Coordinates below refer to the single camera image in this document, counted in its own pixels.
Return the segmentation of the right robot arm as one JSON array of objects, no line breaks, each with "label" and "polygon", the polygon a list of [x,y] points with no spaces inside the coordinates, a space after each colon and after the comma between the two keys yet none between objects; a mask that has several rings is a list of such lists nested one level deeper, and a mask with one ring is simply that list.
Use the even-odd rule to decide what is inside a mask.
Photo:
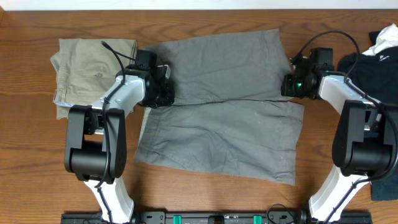
[{"label": "right robot arm", "polygon": [[396,168],[397,107],[382,104],[335,71],[331,48],[314,48],[308,57],[298,53],[290,62],[294,70],[284,77],[282,95],[324,100],[340,114],[333,167],[296,223],[335,223],[363,186]]}]

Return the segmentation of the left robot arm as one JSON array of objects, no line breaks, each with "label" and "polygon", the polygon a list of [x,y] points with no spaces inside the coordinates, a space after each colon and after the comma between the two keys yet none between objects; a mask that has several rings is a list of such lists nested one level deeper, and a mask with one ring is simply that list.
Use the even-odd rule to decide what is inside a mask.
[{"label": "left robot arm", "polygon": [[138,50],[100,99],[69,110],[65,168],[94,193],[102,222],[132,222],[134,201],[122,177],[127,161],[126,118],[136,105],[172,105],[175,92],[169,77],[169,66],[158,64],[155,53]]}]

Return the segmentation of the grey shorts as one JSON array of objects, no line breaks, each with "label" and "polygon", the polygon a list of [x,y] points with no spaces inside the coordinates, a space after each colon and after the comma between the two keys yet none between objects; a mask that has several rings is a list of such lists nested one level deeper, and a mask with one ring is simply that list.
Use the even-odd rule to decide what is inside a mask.
[{"label": "grey shorts", "polygon": [[170,65],[172,106],[148,109],[138,162],[294,185],[304,106],[281,95],[290,65],[278,29],[149,46]]}]

